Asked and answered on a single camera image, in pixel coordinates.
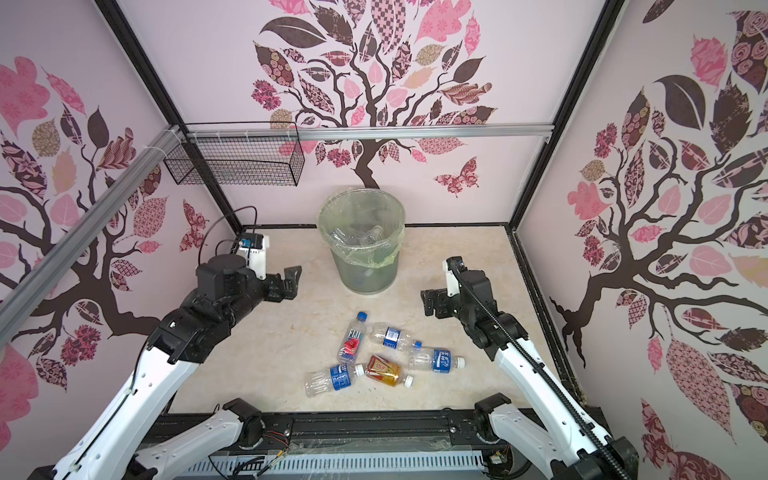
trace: trash can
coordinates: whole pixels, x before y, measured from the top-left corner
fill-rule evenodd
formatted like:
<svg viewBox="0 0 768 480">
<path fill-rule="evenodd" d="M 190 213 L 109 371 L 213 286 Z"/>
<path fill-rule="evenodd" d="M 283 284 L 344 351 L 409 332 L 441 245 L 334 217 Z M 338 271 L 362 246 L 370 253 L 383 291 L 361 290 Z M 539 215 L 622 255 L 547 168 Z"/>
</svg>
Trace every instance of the trash can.
<svg viewBox="0 0 768 480">
<path fill-rule="evenodd" d="M 317 228 L 347 288 L 369 295 L 395 281 L 406 210 L 392 195 L 375 188 L 334 195 L 320 209 Z"/>
</svg>

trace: wire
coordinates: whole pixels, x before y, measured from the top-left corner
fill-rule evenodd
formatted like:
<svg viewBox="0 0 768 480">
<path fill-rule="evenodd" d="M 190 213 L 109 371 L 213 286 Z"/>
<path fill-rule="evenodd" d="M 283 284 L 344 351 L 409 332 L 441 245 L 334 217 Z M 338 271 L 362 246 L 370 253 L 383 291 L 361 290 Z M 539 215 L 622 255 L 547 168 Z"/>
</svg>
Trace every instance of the wire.
<svg viewBox="0 0 768 480">
<path fill-rule="evenodd" d="M 616 458 L 608 451 L 608 449 L 605 448 L 605 445 L 603 445 L 603 442 L 598 439 L 598 436 L 592 432 L 592 429 L 587 426 L 587 423 L 585 420 L 579 415 L 578 411 L 574 407 L 573 403 L 571 403 L 571 400 L 565 396 L 565 394 L 560 390 L 560 387 L 558 387 L 557 383 L 550 377 L 547 372 L 541 367 L 541 365 L 538 364 L 534 360 L 534 358 L 527 352 L 525 349 L 520 345 L 520 343 L 517 341 L 517 339 L 513 338 L 512 335 L 509 334 L 506 328 L 502 325 L 501 322 L 498 321 L 498 317 L 491 311 L 491 309 L 488 308 L 485 303 L 483 303 L 475 293 L 475 291 L 468 285 L 464 284 L 464 281 L 459 276 L 458 267 L 456 266 L 455 260 L 451 262 L 451 265 L 449 266 L 451 272 L 453 273 L 453 276 L 456 277 L 456 281 L 458 281 L 458 284 L 464 288 L 464 290 L 469 294 L 469 296 L 475 301 L 475 303 L 482 308 L 485 313 L 488 314 L 488 316 L 494 321 L 494 323 L 504 332 L 504 334 L 509 338 L 510 343 L 512 346 L 520 353 L 520 355 L 525 359 L 526 362 L 531 364 L 531 367 L 533 367 L 533 370 L 541 375 L 541 378 L 545 381 L 547 386 L 552 390 L 555 396 L 558 397 L 558 400 L 563 404 L 563 406 L 568 410 L 568 413 L 571 415 L 574 421 L 581 427 L 581 431 L 584 432 L 587 435 L 587 438 L 589 438 L 590 442 L 598 449 L 598 452 L 600 452 L 600 456 L 603 457 L 603 459 L 608 462 L 608 464 L 611 466 L 611 468 L 616 472 L 616 474 L 621 478 L 621 480 L 631 480 L 630 476 L 624 471 L 624 469 L 619 465 L 619 462 L 617 462 Z"/>
<path fill-rule="evenodd" d="M 219 220 L 216 220 L 215 222 L 213 222 L 213 223 L 210 225 L 210 228 L 208 229 L 208 231 L 205 233 L 205 235 L 203 235 L 203 241 L 202 241 L 202 242 L 200 242 L 200 248 L 199 248 L 199 249 L 197 249 L 197 266 L 200 266 L 200 256 L 201 256 L 201 255 L 202 255 L 202 253 L 203 253 L 203 245 L 205 245 L 205 239 L 207 239 L 207 238 L 208 238 L 208 234 L 209 234 L 211 231 L 213 231 L 214 227 L 215 227 L 215 226 L 216 226 L 216 225 L 217 225 L 219 222 L 221 222 L 222 220 L 224 220 L 225 218 L 227 218 L 227 217 L 231 217 L 231 216 L 233 216 L 234 214 L 236 214 L 237 212 L 239 212 L 239 211 L 242 211 L 242 210 L 246 210 L 246 209 L 249 209 L 249 208 L 253 208 L 253 225 L 256 225 L 256 220 L 258 220 L 258 218 L 259 218 L 259 211 L 258 211 L 258 210 L 256 209 L 256 207 L 254 207 L 253 205 L 248 205 L 247 207 L 240 207 L 240 208 L 237 208 L 237 209 L 235 209 L 235 210 L 232 210 L 232 211 L 231 211 L 231 212 L 229 212 L 228 214 L 224 214 L 224 215 L 222 215 L 222 216 L 221 216 L 221 218 L 219 218 Z"/>
</svg>

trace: table surface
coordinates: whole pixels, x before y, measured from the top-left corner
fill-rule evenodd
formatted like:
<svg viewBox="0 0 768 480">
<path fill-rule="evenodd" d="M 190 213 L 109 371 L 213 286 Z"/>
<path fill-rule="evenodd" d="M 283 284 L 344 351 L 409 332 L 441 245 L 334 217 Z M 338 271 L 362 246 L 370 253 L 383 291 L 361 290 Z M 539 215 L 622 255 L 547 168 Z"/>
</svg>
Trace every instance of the table surface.
<svg viewBox="0 0 768 480">
<path fill-rule="evenodd" d="M 267 271 L 301 265 L 299 295 L 262 302 L 233 329 L 181 386 L 171 412 L 211 412 L 217 403 L 241 397 L 263 412 L 470 409 L 496 392 L 519 407 L 528 401 L 464 333 L 457 319 L 424 316 L 421 290 L 445 288 L 442 261 L 461 256 L 491 280 L 498 308 L 528 331 L 542 359 L 554 370 L 549 349 L 503 227 L 413 227 L 406 229 L 395 282 L 381 293 L 359 295 L 344 287 L 330 250 L 315 229 L 261 230 L 269 235 Z M 349 388 L 315 398 L 304 393 L 308 372 L 335 365 L 346 327 L 359 311 L 368 322 L 401 327 L 425 346 L 447 347 L 466 359 L 449 374 L 412 372 L 413 387 L 353 379 Z M 371 354 L 408 363 L 407 354 L 365 338 L 359 361 Z"/>
</svg>

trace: fiji water bottle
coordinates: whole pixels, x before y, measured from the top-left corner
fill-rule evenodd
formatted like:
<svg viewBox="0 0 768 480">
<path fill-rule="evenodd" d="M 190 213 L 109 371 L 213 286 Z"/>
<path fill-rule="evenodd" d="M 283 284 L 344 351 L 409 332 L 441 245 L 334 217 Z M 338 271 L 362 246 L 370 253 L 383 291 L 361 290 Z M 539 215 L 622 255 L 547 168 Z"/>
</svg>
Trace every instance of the fiji water bottle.
<svg viewBox="0 0 768 480">
<path fill-rule="evenodd" d="M 448 349 L 422 346 L 421 342 L 415 342 L 413 350 L 408 355 L 408 367 L 412 370 L 448 373 L 452 369 L 463 369 L 464 366 L 464 357 L 452 356 Z"/>
<path fill-rule="evenodd" d="M 354 376 L 363 375 L 365 375 L 365 370 L 362 365 L 355 365 Z M 306 392 L 306 396 L 312 398 L 314 396 L 322 395 L 325 392 L 330 392 L 331 389 L 345 389 L 352 385 L 352 378 L 353 376 L 349 374 L 349 367 L 347 364 L 341 363 L 329 370 L 307 373 L 306 382 L 304 383 L 304 391 Z"/>
<path fill-rule="evenodd" d="M 347 327 L 346 335 L 341 342 L 341 347 L 339 347 L 339 355 L 336 356 L 340 363 L 355 362 L 362 336 L 366 332 L 366 318 L 368 316 L 364 312 L 360 312 L 357 314 L 357 319 L 353 320 Z"/>
<path fill-rule="evenodd" d="M 373 342 L 391 349 L 406 350 L 414 343 L 413 337 L 405 330 L 387 326 L 386 323 L 372 323 L 368 331 Z"/>
</svg>

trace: blue bottle label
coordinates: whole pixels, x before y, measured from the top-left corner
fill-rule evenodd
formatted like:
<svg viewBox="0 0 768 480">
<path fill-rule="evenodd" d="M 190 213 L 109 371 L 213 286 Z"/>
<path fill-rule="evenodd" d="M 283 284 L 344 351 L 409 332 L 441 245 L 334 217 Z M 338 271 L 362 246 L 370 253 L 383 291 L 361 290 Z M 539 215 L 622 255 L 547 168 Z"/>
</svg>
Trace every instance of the blue bottle label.
<svg viewBox="0 0 768 480">
<path fill-rule="evenodd" d="M 352 385 L 345 363 L 331 368 L 331 382 L 334 390 L 341 390 Z"/>
<path fill-rule="evenodd" d="M 400 338 L 400 330 L 388 328 L 384 335 L 384 346 L 388 346 L 391 349 L 397 348 L 397 341 Z"/>
<path fill-rule="evenodd" d="M 435 349 L 432 355 L 432 371 L 448 373 L 451 371 L 451 351 Z"/>
</svg>

